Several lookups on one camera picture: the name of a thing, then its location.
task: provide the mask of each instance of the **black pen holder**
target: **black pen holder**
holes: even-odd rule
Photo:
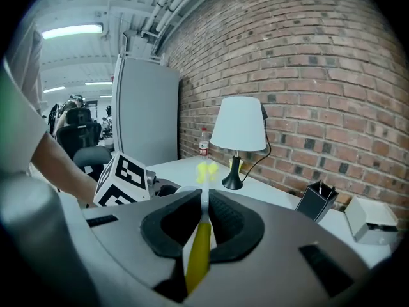
[[[334,204],[337,195],[338,193],[332,191],[332,188],[327,184],[321,184],[321,194],[320,182],[310,184],[307,186],[307,189],[295,210],[308,216],[313,221],[319,222]]]

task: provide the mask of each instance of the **ceiling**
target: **ceiling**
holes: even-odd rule
[[[187,3],[174,17],[166,33],[177,26],[183,16],[201,1],[203,0],[191,0]],[[124,49],[122,33],[133,30],[134,34],[140,36],[156,5],[157,0],[37,0],[30,12],[35,15],[40,32],[89,23],[101,23],[103,27],[102,34],[61,36],[43,41],[40,60],[43,89],[66,86],[65,90],[45,93],[43,100],[66,100],[75,93],[86,98],[110,94],[110,86],[85,86],[84,83],[111,81],[118,54],[121,48]],[[153,29],[163,14],[164,10],[161,10],[151,31],[154,32]],[[149,43],[152,43],[149,47],[158,40],[150,35],[144,37],[149,38]],[[166,34],[161,33],[160,39],[165,37]],[[132,42],[128,41],[128,51],[132,49]],[[143,52],[136,50],[136,57],[150,54],[150,48],[145,50],[144,56],[140,56]]]

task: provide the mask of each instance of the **ceiling light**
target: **ceiling light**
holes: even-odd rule
[[[112,82],[87,82],[85,85],[112,85]]]
[[[48,92],[53,92],[53,91],[58,91],[58,90],[63,90],[63,89],[65,89],[65,86],[59,86],[58,88],[44,90],[43,93],[48,93]]]
[[[56,28],[50,31],[43,32],[43,38],[57,38],[59,36],[73,35],[73,34],[88,34],[88,33],[102,33],[102,25],[88,24],[68,26],[66,28]]]

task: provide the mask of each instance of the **yellow stick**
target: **yellow stick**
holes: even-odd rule
[[[199,223],[186,271],[186,289],[190,294],[209,270],[210,223]]]

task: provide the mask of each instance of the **desk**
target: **desk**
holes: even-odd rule
[[[198,185],[196,183],[196,166],[201,161],[203,161],[201,157],[191,157],[150,166],[147,169],[156,172],[158,178],[165,178],[180,186]],[[251,177],[247,177],[240,190],[231,191],[226,189],[221,181],[228,175],[229,168],[219,163],[218,165],[217,178],[215,181],[210,182],[210,189],[235,192],[289,209],[295,209],[300,201],[300,198],[292,194],[285,193]],[[375,266],[378,262],[390,256],[390,246],[374,246],[355,242],[343,212],[330,209],[318,224],[351,247],[369,267]]]

